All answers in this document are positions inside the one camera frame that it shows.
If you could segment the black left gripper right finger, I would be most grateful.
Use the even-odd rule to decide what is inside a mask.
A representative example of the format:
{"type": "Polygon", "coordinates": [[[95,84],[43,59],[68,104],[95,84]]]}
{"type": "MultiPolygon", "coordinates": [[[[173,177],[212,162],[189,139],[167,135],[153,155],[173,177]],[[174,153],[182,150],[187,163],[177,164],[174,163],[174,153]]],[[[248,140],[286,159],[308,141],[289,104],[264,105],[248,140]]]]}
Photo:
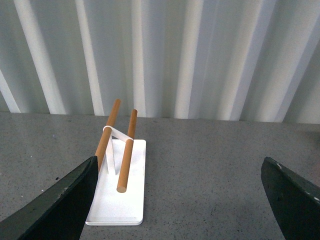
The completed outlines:
{"type": "Polygon", "coordinates": [[[320,188],[265,157],[261,181],[273,215],[287,240],[320,238],[320,188]]]}

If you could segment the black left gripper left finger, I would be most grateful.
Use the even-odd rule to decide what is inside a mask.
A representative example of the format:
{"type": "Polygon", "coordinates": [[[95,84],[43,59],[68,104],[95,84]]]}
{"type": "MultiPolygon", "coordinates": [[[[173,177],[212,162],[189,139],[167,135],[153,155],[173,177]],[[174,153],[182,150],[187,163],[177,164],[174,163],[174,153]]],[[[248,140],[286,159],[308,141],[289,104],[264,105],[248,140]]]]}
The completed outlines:
{"type": "Polygon", "coordinates": [[[0,223],[2,240],[78,240],[98,181],[92,156],[0,223]]]}

